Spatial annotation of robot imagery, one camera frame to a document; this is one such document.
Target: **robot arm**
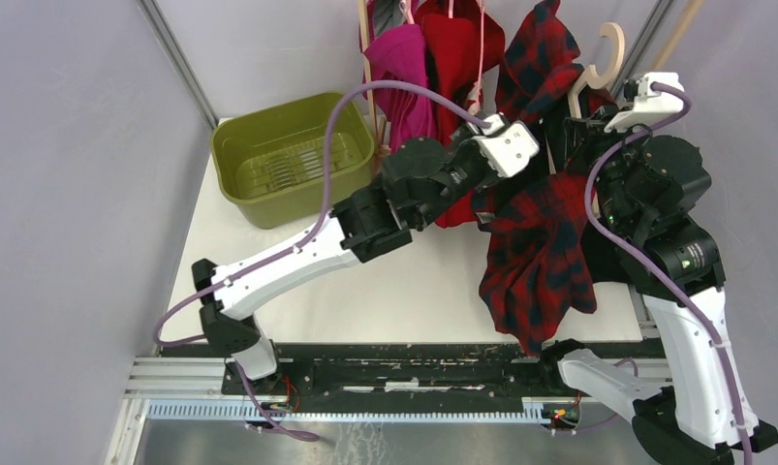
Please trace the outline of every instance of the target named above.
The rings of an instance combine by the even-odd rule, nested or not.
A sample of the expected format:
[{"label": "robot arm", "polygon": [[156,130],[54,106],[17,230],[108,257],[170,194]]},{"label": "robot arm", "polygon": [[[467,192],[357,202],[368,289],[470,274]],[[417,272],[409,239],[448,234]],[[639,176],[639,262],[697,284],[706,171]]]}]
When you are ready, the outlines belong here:
[{"label": "robot arm", "polygon": [[[637,124],[653,124],[679,112],[680,102],[651,90],[657,80],[681,88],[676,74],[649,74],[627,86],[634,97],[627,110],[576,121],[580,128],[575,134],[579,129],[584,137],[575,141],[572,163],[590,166],[604,146],[619,142]],[[258,308],[322,274],[366,263],[410,243],[411,229],[426,228],[471,190],[522,171],[539,144],[522,123],[510,124],[500,115],[485,120],[490,129],[466,124],[447,148],[432,139],[408,140],[383,161],[382,172],[370,185],[333,207],[314,240],[265,270],[230,279],[244,266],[292,248],[311,230],[238,263],[194,263],[199,291],[226,283],[202,298],[202,327],[212,349],[234,357],[250,380],[274,373],[277,357],[255,320]],[[665,136],[628,144],[605,165],[596,186],[607,227],[650,257],[728,341],[719,252],[711,236],[687,214],[710,186],[699,150]],[[702,323],[679,307],[635,259],[624,255],[621,263],[657,322],[673,387],[643,382],[576,341],[545,351],[543,363],[549,371],[629,421],[646,451],[663,463],[732,463],[730,449],[738,447],[737,430],[743,428],[754,451],[776,444],[776,429],[754,415],[739,381],[745,424],[731,422],[730,394]]]},{"label": "robot arm", "polygon": [[[603,121],[605,125],[589,127],[589,141],[576,155],[590,163],[601,152],[585,150],[601,146],[603,140],[613,144],[615,134],[680,111],[681,102],[650,90],[657,80],[681,89],[676,74],[650,73],[636,80],[627,87],[634,105]],[[544,354],[549,371],[555,370],[565,385],[586,392],[627,420],[645,450],[661,463],[733,463],[731,449],[739,447],[739,429],[751,438],[754,452],[778,442],[776,429],[754,414],[736,373],[717,244],[688,215],[710,185],[699,149],[671,136],[624,145],[595,183],[602,223],[685,291],[725,341],[745,424],[733,421],[723,366],[705,325],[622,249],[617,249],[620,264],[660,330],[673,386],[643,382],[576,341],[565,341]]]},{"label": "robot arm", "polygon": [[194,263],[198,291],[226,284],[202,298],[201,324],[209,346],[234,357],[250,380],[274,373],[277,357],[257,324],[257,309],[320,275],[364,264],[411,243],[410,229],[423,230],[471,190],[525,169],[540,150],[525,125],[510,124],[499,114],[485,121],[490,128],[462,126],[447,148],[433,139],[407,141],[383,161],[371,184],[333,207],[311,241],[263,269],[236,281],[230,278],[249,264],[293,248],[311,228],[237,263]]}]

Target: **hanging clothes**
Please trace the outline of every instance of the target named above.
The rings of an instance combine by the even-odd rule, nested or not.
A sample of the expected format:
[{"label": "hanging clothes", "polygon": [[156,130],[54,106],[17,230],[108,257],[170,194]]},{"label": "hanging clothes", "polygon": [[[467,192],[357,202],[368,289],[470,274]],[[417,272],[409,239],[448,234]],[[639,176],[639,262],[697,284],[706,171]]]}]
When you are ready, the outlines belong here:
[{"label": "hanging clothes", "polygon": [[[403,24],[381,34],[363,52],[373,79],[394,79],[428,87],[425,39],[416,24]],[[436,136],[431,101],[398,89],[375,89],[374,103],[391,123],[389,149],[394,153],[412,138]]]},{"label": "hanging clothes", "polygon": [[[590,99],[598,100],[592,106],[589,104]],[[579,102],[582,116],[588,117],[591,111],[597,109],[597,106],[605,106],[610,100],[607,93],[585,87],[579,94]],[[566,163],[566,171],[587,175],[588,166],[584,162],[566,161],[567,157],[564,156],[568,147],[575,144],[575,135],[572,134],[573,131],[568,130],[565,124],[569,117],[571,117],[571,112],[567,105],[555,105],[543,118],[543,122],[539,127],[545,132],[545,144],[550,151],[551,158],[554,160],[554,165],[562,167],[563,163]],[[588,266],[588,272],[591,274],[591,280],[594,283],[629,283],[628,274],[620,263],[620,256],[617,254],[616,247],[597,231],[591,223],[585,225],[582,237],[579,240],[579,247],[582,249],[585,264]]]},{"label": "hanging clothes", "polygon": [[[558,105],[582,73],[574,36],[556,17],[559,0],[545,0],[523,20],[503,58],[496,103],[510,120],[525,122],[544,141],[539,121]],[[608,94],[587,93],[587,110],[613,103]],[[591,275],[579,242],[587,224],[585,175],[548,175],[546,144],[530,170],[475,194],[475,214],[491,233],[480,296],[499,332],[514,335],[527,354],[542,350],[573,306],[597,309]],[[558,160],[558,169],[565,166]]]},{"label": "hanging clothes", "polygon": [[[419,4],[420,0],[409,0],[411,11],[416,11]],[[397,8],[397,0],[368,0],[366,17],[369,43],[374,42],[376,37],[380,37],[391,28],[406,22],[405,15]]]},{"label": "hanging clothes", "polygon": [[[422,27],[428,49],[431,89],[459,105],[466,103],[480,63],[480,31],[483,26],[482,70],[497,66],[505,49],[503,29],[482,12],[476,0],[455,0],[453,17],[449,17],[446,1],[429,0],[415,12],[415,21]],[[436,139],[444,146],[462,124],[458,116],[441,106],[435,106]],[[435,223],[441,228],[475,221],[471,198],[466,196],[451,206]]]}]

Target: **wooden pole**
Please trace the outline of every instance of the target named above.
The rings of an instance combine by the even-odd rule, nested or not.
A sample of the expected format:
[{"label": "wooden pole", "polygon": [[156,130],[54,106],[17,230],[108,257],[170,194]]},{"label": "wooden pole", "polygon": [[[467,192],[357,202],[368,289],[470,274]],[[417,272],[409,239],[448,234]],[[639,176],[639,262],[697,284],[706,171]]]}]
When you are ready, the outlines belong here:
[{"label": "wooden pole", "polygon": [[[366,10],[366,1],[367,0],[357,0],[360,23],[360,49],[363,51],[365,51],[369,46],[368,12]],[[365,54],[363,54],[363,72],[365,74],[365,81],[371,82],[371,65],[368,62],[368,58],[365,57]],[[374,95],[369,90],[366,92],[366,96],[368,97],[368,117],[371,120],[372,127],[374,128],[375,149],[377,149],[381,142],[378,140],[377,134],[379,128],[377,124],[377,110],[374,108]]]},{"label": "wooden pole", "polygon": [[677,44],[679,44],[679,40],[682,39],[685,31],[688,30],[688,26],[691,25],[691,21],[694,20],[694,16],[700,11],[703,3],[705,3],[705,0],[690,0],[688,2],[688,5],[685,6],[682,14],[676,20],[673,30],[669,34],[669,39],[654,59],[654,63],[651,65],[651,71],[661,71],[663,67],[666,66],[671,54]]}]

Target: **red plaid shirt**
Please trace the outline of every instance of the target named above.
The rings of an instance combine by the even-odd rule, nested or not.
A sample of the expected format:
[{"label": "red plaid shirt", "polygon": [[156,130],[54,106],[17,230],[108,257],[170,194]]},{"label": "red plaid shirt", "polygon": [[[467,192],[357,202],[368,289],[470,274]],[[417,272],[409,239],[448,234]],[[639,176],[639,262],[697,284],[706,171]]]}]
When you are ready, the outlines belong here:
[{"label": "red plaid shirt", "polygon": [[[582,72],[572,62],[579,56],[574,36],[556,17],[559,5],[559,0],[540,2],[523,20],[497,84],[497,109],[511,121],[525,122],[538,140],[544,139],[540,119],[556,105],[566,105]],[[583,111],[611,103],[608,94],[590,93]],[[545,145],[535,162],[547,163]],[[536,182],[516,177],[472,199],[475,212],[494,213],[480,226],[491,233],[480,296],[496,329],[514,335],[527,354],[542,350],[570,306],[583,313],[597,309],[579,247],[588,221],[584,186],[584,175],[559,172]]]}]

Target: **magenta garment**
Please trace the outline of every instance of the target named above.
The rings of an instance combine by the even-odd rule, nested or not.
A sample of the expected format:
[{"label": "magenta garment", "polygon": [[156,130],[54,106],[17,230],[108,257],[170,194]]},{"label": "magenta garment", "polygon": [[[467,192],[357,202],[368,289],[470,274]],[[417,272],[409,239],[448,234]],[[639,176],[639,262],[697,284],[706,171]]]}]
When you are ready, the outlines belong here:
[{"label": "magenta garment", "polygon": [[[428,88],[425,74],[425,39],[416,24],[392,27],[381,34],[363,53],[371,63],[371,78],[396,79]],[[411,138],[437,135],[434,114],[428,99],[397,89],[376,89],[374,103],[391,123],[389,148],[397,148]]]}]

